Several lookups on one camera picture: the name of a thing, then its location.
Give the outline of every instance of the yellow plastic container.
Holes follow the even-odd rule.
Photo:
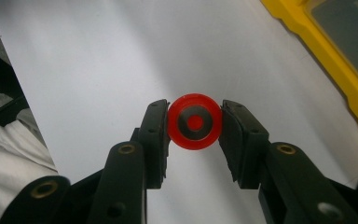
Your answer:
[[[358,0],[261,0],[298,34],[348,97],[358,118]]]

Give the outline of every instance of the white surface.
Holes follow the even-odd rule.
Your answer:
[[[0,1],[0,35],[61,175],[101,169],[146,106],[189,92],[246,105],[271,142],[327,176],[358,178],[358,126],[297,38],[257,0]],[[231,183],[217,144],[171,143],[149,190],[150,223],[264,222],[256,191]]]

